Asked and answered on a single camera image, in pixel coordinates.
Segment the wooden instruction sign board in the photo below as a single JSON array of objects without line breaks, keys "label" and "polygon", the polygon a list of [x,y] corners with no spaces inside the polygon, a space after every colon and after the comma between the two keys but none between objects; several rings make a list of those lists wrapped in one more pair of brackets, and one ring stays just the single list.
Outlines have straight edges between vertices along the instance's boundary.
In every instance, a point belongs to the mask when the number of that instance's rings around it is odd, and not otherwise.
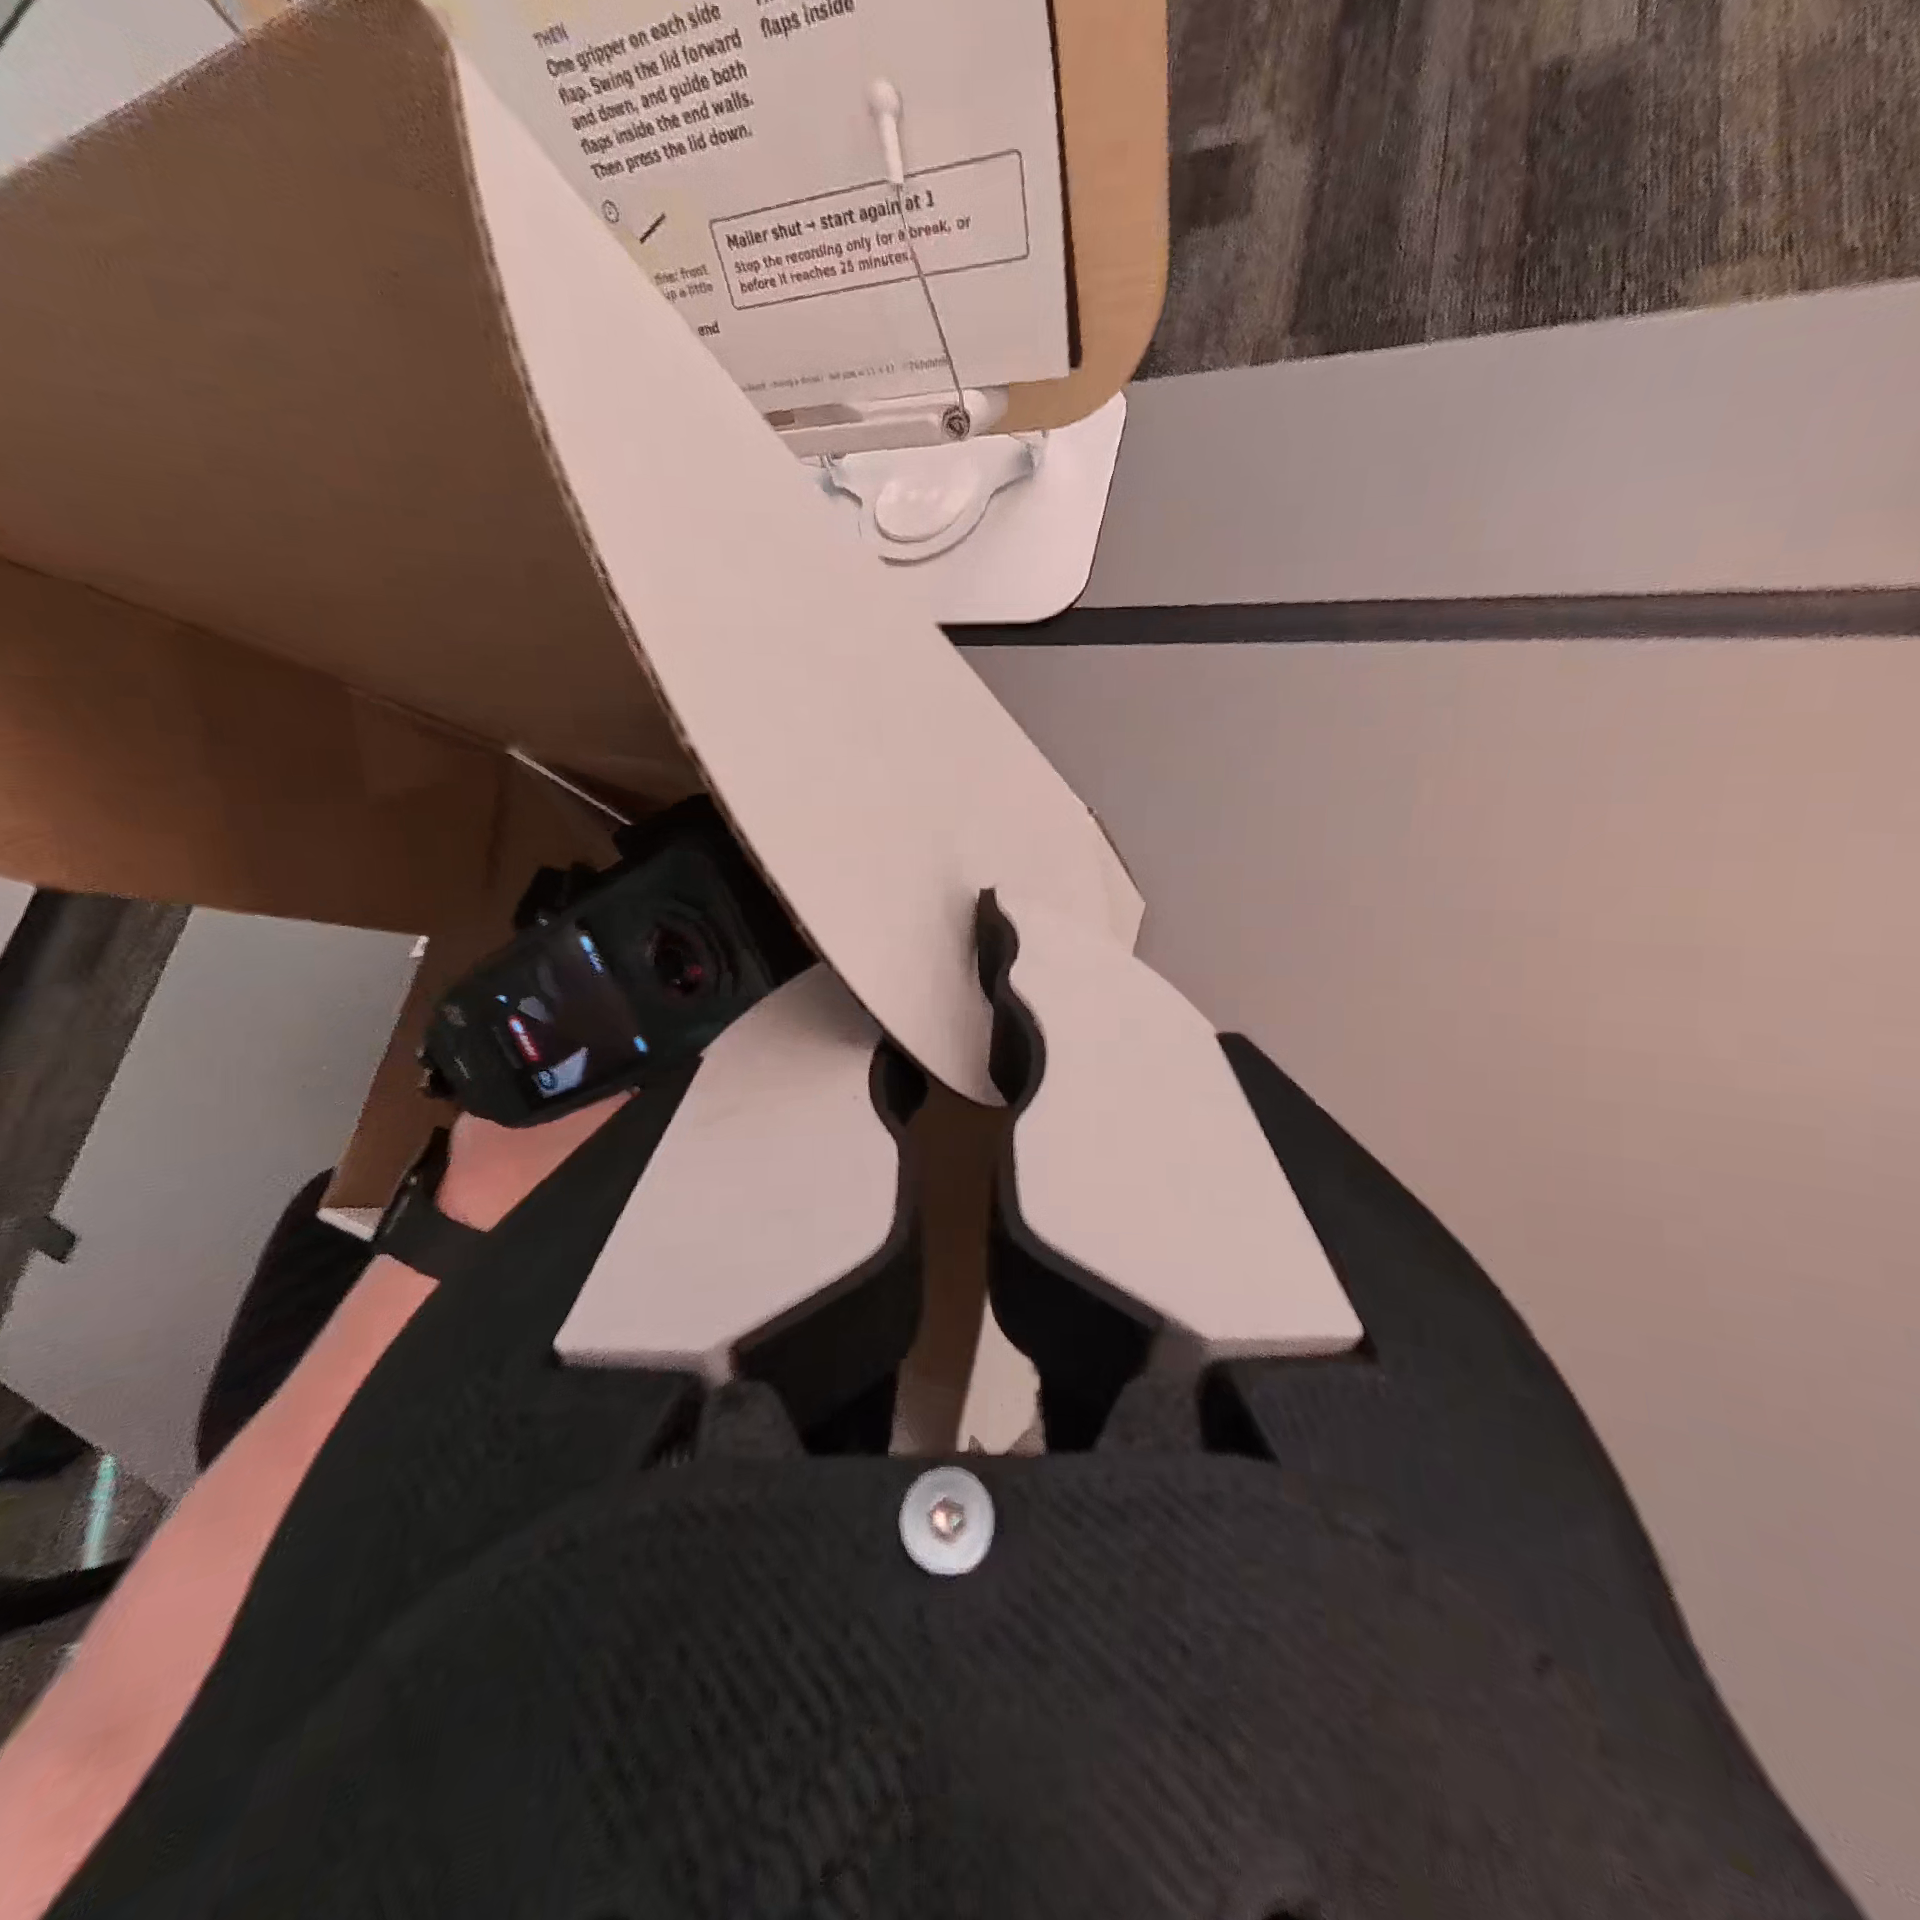
[{"label": "wooden instruction sign board", "polygon": [[459,2],[456,50],[798,453],[1073,424],[1165,287],[1165,6]]}]

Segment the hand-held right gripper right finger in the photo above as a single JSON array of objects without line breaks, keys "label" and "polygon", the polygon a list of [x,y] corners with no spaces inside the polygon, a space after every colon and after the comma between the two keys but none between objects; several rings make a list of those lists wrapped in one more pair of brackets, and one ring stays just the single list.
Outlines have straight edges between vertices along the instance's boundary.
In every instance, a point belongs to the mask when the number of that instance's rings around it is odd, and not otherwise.
[{"label": "hand-held right gripper right finger", "polygon": [[987,1074],[1008,1113],[985,1293],[1044,1449],[1135,1381],[1348,1357],[1363,1326],[1212,1020],[1132,951],[985,890]]}]

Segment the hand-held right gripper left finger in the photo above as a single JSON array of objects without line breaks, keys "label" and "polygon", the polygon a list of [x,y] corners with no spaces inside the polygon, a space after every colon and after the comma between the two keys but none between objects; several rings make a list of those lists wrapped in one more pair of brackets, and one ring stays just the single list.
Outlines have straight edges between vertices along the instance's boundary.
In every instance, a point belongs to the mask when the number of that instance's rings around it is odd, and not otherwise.
[{"label": "hand-held right gripper left finger", "polygon": [[703,1052],[554,1359],[759,1384],[809,1453],[889,1453],[925,1302],[924,1099],[827,968],[780,986]]}]

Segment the white cardboard mailer box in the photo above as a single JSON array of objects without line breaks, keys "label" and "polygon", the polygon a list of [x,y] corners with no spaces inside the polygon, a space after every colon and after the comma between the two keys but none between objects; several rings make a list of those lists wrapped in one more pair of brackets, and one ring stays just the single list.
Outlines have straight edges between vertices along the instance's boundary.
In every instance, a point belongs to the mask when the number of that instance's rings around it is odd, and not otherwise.
[{"label": "white cardboard mailer box", "polygon": [[697,787],[994,1103],[984,893],[1091,810],[417,4],[284,15],[4,181],[4,876],[421,936]]}]

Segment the white stand base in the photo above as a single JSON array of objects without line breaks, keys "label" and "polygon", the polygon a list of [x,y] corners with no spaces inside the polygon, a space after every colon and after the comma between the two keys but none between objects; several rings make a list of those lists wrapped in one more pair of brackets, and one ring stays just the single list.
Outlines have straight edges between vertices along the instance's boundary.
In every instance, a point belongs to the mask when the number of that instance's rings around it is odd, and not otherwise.
[{"label": "white stand base", "polygon": [[766,420],[861,548],[945,628],[1034,627],[1082,596],[1125,429],[1115,394],[1058,429],[1005,431],[1008,397],[962,384],[905,205],[900,86],[867,84],[879,183],[943,386],[925,397],[775,408]]}]

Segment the dark cloth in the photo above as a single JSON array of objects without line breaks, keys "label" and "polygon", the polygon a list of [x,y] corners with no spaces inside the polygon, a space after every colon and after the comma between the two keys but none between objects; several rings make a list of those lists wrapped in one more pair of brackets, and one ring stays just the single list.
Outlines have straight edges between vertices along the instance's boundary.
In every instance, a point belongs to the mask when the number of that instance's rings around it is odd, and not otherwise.
[{"label": "dark cloth", "polygon": [[275,1397],[371,1263],[368,1240],[321,1218],[331,1180],[328,1166],[298,1188],[252,1267],[204,1386],[200,1474]]}]

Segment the person's left hand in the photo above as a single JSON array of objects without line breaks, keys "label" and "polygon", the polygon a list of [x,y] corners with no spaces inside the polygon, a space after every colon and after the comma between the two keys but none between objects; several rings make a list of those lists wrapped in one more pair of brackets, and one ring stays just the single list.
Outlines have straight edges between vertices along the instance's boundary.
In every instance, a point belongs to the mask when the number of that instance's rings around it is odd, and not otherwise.
[{"label": "person's left hand", "polygon": [[434,1208],[467,1230],[492,1232],[586,1141],[644,1094],[649,1090],[613,1093],[575,1113],[523,1127],[457,1116],[447,1133]]}]

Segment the person's left forearm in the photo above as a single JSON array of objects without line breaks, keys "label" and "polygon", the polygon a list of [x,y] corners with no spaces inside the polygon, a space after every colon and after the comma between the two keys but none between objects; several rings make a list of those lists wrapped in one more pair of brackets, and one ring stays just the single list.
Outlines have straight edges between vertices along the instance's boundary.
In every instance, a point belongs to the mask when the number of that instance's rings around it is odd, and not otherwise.
[{"label": "person's left forearm", "polygon": [[4,1881],[74,1870],[139,1788],[217,1662],[308,1470],[435,1293],[371,1261],[313,1347],[224,1449],[4,1746]]}]

